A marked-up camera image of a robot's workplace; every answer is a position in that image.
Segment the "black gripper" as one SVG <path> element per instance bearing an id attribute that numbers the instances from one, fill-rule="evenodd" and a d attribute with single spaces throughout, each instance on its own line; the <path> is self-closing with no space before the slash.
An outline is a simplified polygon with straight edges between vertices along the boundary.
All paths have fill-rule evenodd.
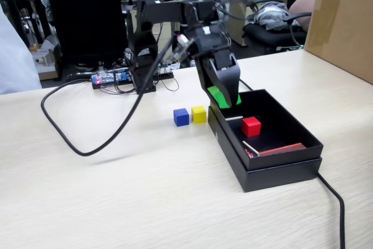
<path id="1" fill-rule="evenodd" d="M 190 24 L 189 36 L 194 39 L 191 55 L 200 85 L 210 101 L 218 107 L 239 104 L 240 67 L 231 52 L 229 36 L 219 24 Z"/>

